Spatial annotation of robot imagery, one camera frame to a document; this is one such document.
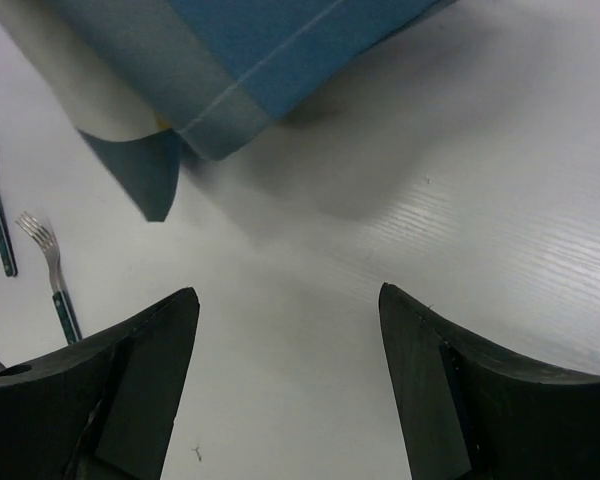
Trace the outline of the blue beige checked cloth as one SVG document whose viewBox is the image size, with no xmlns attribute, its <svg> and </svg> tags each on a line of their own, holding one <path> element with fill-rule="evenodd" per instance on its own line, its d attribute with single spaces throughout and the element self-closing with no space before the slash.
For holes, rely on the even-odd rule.
<svg viewBox="0 0 600 480">
<path fill-rule="evenodd" d="M 0 1 L 0 25 L 150 222 L 181 157 L 219 161 L 439 1 Z"/>
</svg>

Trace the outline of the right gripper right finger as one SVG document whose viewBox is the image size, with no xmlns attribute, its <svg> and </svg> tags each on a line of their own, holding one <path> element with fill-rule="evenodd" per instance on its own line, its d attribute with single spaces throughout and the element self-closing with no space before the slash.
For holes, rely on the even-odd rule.
<svg viewBox="0 0 600 480">
<path fill-rule="evenodd" d="M 500 346 L 395 285 L 384 351 L 415 479 L 600 479 L 600 375 Z"/>
</svg>

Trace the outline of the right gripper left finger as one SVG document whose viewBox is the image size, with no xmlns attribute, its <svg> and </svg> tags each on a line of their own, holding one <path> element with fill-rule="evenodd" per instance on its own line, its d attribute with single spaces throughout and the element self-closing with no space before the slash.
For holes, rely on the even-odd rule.
<svg viewBox="0 0 600 480">
<path fill-rule="evenodd" d="M 183 288 L 0 369 L 0 479 L 160 478 L 198 319 L 198 296 Z"/>
</svg>

